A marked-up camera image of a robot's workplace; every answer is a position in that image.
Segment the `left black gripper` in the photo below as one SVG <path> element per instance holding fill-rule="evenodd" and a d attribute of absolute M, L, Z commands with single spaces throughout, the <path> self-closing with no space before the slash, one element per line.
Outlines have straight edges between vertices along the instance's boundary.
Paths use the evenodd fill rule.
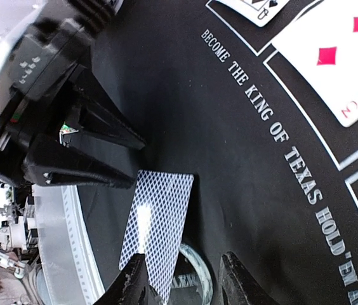
<path fill-rule="evenodd" d="M 109 186 L 134 178 L 58 142 L 67 124 L 92 137 L 141 150 L 145 139 L 88 68 L 92 1 L 43 1 L 0 41 L 0 179 L 12 186 Z"/>

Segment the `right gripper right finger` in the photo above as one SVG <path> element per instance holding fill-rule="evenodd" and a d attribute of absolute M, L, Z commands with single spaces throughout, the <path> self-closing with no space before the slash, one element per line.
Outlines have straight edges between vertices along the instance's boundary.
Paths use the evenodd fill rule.
<path fill-rule="evenodd" d="M 221 256 L 218 302 L 226 305 L 277 305 L 233 252 Z"/>

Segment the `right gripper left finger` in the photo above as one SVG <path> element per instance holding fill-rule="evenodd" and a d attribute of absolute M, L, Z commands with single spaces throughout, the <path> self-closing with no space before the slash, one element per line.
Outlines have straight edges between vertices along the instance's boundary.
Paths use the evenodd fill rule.
<path fill-rule="evenodd" d="M 95 305 L 162 304 L 161 297 L 149 285 L 144 254 L 135 254 Z"/>

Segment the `clear dealer button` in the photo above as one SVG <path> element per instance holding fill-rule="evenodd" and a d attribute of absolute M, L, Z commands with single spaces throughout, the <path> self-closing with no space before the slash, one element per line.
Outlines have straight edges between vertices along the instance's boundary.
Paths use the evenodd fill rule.
<path fill-rule="evenodd" d="M 213 280 L 207 264 L 190 245 L 180 245 L 168 304 L 210 305 Z"/>

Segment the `king of diamonds card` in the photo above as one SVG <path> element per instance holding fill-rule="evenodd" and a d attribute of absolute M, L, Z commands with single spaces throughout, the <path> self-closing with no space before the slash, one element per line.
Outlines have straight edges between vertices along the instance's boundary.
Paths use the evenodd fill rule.
<path fill-rule="evenodd" d="M 169 300 L 193 182 L 192 174 L 148 170 L 136 178 L 119 269 L 143 254 L 149 285 L 162 304 Z"/>

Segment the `queen of spades card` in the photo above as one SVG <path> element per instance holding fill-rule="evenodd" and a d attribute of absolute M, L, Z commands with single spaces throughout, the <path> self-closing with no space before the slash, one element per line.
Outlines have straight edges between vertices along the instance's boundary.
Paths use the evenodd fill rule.
<path fill-rule="evenodd" d="M 218 0 L 258 27 L 267 25 L 289 0 Z"/>

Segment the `three of diamonds card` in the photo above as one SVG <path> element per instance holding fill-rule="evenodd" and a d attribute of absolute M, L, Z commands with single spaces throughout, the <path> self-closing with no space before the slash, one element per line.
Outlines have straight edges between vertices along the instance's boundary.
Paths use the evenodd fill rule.
<path fill-rule="evenodd" d="M 323 1 L 272 44 L 342 126 L 358 121 L 358 1 Z"/>

